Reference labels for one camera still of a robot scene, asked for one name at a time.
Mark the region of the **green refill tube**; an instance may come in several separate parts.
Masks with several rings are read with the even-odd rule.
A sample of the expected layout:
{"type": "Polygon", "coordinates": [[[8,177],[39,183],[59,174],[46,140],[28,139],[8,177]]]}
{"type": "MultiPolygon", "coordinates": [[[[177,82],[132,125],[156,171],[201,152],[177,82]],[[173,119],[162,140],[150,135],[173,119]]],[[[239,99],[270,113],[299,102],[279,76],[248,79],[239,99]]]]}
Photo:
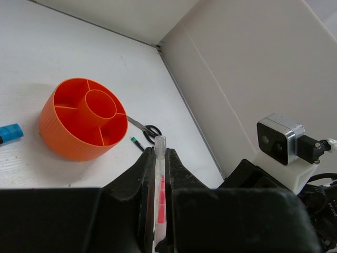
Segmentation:
{"type": "Polygon", "coordinates": [[[143,152],[145,148],[141,145],[141,143],[135,138],[131,137],[131,141],[143,152]]]}

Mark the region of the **orange round desk organizer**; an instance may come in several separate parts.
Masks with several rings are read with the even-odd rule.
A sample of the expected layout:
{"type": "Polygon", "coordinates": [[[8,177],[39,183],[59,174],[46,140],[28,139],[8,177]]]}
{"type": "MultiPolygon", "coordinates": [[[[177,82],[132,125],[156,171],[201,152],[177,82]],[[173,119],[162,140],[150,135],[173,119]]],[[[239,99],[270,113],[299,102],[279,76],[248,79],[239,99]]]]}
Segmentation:
{"type": "Polygon", "coordinates": [[[120,100],[103,85],[85,78],[61,82],[39,116],[39,133],[56,154],[91,161],[126,136],[128,119],[120,100]]]}

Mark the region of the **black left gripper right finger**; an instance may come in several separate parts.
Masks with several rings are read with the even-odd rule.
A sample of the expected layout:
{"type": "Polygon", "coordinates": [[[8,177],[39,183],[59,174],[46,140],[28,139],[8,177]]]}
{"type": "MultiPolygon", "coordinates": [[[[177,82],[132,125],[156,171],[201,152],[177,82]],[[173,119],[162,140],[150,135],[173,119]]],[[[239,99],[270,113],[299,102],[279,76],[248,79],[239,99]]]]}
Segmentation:
{"type": "Polygon", "coordinates": [[[322,252],[303,203],[269,181],[256,185],[261,169],[242,160],[248,175],[208,188],[181,162],[165,155],[166,237],[157,252],[322,252]]]}

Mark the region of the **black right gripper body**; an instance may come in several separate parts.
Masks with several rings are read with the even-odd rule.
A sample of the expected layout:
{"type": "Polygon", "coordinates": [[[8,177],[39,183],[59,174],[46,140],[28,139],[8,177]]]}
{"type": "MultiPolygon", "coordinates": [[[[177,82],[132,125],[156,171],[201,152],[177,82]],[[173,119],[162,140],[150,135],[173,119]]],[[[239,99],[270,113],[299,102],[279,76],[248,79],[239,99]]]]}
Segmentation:
{"type": "MultiPolygon", "coordinates": [[[[220,188],[281,188],[262,168],[243,159],[220,188]]],[[[305,205],[324,252],[336,250],[336,173],[311,176],[297,197],[305,205]]]]}

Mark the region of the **blue highlighter marker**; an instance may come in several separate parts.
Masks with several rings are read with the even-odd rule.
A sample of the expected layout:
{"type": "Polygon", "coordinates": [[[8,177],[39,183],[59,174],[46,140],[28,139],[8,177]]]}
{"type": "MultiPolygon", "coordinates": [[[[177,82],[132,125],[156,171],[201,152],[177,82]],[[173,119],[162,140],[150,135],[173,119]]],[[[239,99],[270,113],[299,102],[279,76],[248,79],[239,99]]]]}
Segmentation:
{"type": "Polygon", "coordinates": [[[0,127],[1,145],[18,140],[24,136],[21,127],[15,123],[0,127]]]}

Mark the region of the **pink gel pen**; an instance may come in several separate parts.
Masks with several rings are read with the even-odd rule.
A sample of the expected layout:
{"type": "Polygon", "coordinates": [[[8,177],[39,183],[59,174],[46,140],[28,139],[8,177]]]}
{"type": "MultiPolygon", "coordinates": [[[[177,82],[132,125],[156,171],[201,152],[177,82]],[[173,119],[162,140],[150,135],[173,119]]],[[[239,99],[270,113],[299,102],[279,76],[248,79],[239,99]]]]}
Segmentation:
{"type": "Polygon", "coordinates": [[[155,137],[155,203],[154,203],[154,252],[166,237],[165,156],[166,137],[155,137]]]}

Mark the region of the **black handled scissors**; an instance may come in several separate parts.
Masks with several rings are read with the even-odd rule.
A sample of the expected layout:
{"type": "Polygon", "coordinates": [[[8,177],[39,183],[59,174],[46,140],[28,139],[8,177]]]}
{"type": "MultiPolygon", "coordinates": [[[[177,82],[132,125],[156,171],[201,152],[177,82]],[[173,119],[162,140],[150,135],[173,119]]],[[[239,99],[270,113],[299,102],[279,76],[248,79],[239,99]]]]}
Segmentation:
{"type": "Polygon", "coordinates": [[[132,119],[130,116],[127,116],[127,119],[130,123],[132,123],[135,127],[139,128],[143,132],[146,140],[151,144],[155,144],[154,139],[156,136],[162,135],[160,129],[154,125],[143,125],[138,121],[132,119]]]}

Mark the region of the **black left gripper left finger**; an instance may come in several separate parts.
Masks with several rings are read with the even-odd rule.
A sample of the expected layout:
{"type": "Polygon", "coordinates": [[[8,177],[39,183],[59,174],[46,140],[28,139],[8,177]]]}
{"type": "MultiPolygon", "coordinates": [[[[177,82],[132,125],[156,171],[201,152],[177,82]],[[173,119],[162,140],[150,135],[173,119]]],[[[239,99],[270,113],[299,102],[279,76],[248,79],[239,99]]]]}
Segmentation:
{"type": "Polygon", "coordinates": [[[1,190],[1,252],[151,252],[155,154],[102,188],[1,190]]]}

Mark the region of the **aluminium rail right side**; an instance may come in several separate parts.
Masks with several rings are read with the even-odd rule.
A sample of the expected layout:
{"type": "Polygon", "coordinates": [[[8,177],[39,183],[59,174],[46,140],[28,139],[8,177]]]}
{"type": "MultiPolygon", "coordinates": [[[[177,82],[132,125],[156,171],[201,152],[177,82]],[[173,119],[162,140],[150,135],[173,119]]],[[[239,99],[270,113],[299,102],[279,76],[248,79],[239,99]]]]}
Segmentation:
{"type": "Polygon", "coordinates": [[[187,110],[188,110],[188,112],[190,114],[191,119],[193,120],[193,122],[194,122],[194,124],[195,124],[195,126],[196,126],[196,128],[197,128],[197,130],[198,130],[198,132],[199,132],[199,134],[200,134],[200,136],[201,136],[204,144],[206,145],[207,150],[208,150],[209,154],[211,155],[211,157],[212,157],[212,159],[213,159],[213,161],[214,161],[214,163],[215,163],[215,165],[216,165],[216,167],[217,167],[220,175],[222,176],[223,180],[226,180],[227,176],[222,172],[221,167],[220,167],[220,165],[219,165],[219,163],[218,163],[218,161],[217,161],[217,159],[216,159],[213,151],[211,150],[210,145],[208,144],[208,142],[207,142],[207,140],[206,140],[206,138],[204,136],[204,133],[202,132],[202,130],[201,130],[201,128],[200,128],[200,126],[199,126],[199,124],[198,124],[198,122],[197,122],[197,120],[196,120],[196,118],[195,118],[195,116],[194,116],[194,114],[193,114],[193,112],[192,112],[192,110],[191,110],[191,108],[190,108],[187,100],[185,99],[185,97],[184,97],[184,95],[183,95],[183,93],[182,93],[182,91],[181,91],[178,83],[176,82],[175,77],[173,76],[170,68],[168,67],[168,64],[167,64],[167,62],[166,62],[166,60],[164,58],[164,54],[163,54],[163,52],[161,50],[161,46],[158,45],[158,44],[151,44],[151,46],[154,47],[157,50],[157,52],[158,52],[158,54],[159,54],[159,56],[160,56],[160,58],[161,58],[161,60],[162,60],[162,62],[164,64],[166,70],[168,71],[168,73],[169,73],[169,75],[170,75],[170,77],[171,77],[171,79],[172,79],[172,81],[173,81],[173,83],[174,83],[174,85],[175,85],[175,87],[176,87],[176,89],[177,89],[177,91],[178,91],[181,99],[183,100],[183,102],[184,102],[184,104],[185,104],[185,106],[186,106],[186,108],[187,108],[187,110]]]}

